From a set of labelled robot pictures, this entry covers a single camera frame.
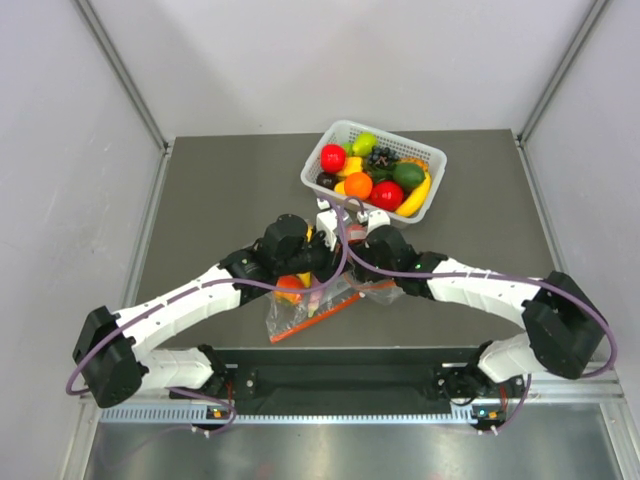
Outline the clear zip bag orange seal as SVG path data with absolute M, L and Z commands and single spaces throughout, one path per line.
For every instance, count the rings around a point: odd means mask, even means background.
M 356 250 L 356 246 L 359 246 L 365 239 L 366 228 L 361 225 L 350 225 L 346 232 L 349 246 Z M 345 281 L 358 291 L 361 297 L 380 305 L 391 305 L 404 295 L 403 290 L 393 280 L 382 277 L 374 280 L 372 272 L 362 269 L 351 261 L 349 261 L 349 266 L 343 276 Z

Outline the green fake avocado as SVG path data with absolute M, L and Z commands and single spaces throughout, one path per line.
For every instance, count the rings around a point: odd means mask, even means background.
M 394 168 L 392 177 L 393 181 L 403 190 L 412 191 L 424 182 L 426 174 L 417 164 L 398 163 Z

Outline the purple fake grapes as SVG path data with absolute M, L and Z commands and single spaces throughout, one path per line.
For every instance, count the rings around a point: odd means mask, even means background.
M 400 160 L 397 152 L 390 147 L 375 146 L 367 159 L 367 165 L 372 168 L 389 170 Z

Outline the green fake pear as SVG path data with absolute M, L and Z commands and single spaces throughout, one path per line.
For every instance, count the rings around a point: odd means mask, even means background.
M 377 138 L 373 133 L 362 132 L 352 142 L 352 154 L 357 157 L 367 157 L 377 144 Z

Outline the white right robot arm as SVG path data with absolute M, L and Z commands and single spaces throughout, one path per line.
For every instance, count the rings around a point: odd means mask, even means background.
M 363 281 L 390 278 L 409 296 L 467 306 L 520 327 L 507 340 L 484 342 L 470 358 L 463 378 L 481 396 L 533 373 L 579 379 L 608 333 L 600 312 L 563 272 L 537 279 L 473 268 L 444 254 L 416 251 L 389 225 L 350 250 Z

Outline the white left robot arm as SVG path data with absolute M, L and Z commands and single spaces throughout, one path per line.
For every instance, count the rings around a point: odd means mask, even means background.
M 333 209 L 309 225 L 284 214 L 253 243 L 203 274 L 145 303 L 116 312 L 91 311 L 72 358 L 74 378 L 103 409 L 145 390 L 176 387 L 216 396 L 227 374 L 209 347 L 164 350 L 162 344 L 199 322 L 246 305 L 269 291 L 284 292 L 286 275 L 311 273 L 321 283 L 337 278 L 346 262 L 346 229 Z

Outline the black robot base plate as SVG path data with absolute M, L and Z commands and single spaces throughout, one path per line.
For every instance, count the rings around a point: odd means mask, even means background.
M 322 396 L 385 393 L 466 403 L 502 399 L 518 389 L 489 380 L 477 366 L 479 354 L 469 348 L 219 349 L 213 359 L 213 376 L 203 386 L 171 387 L 170 395 L 257 402 L 282 393 L 318 402 Z

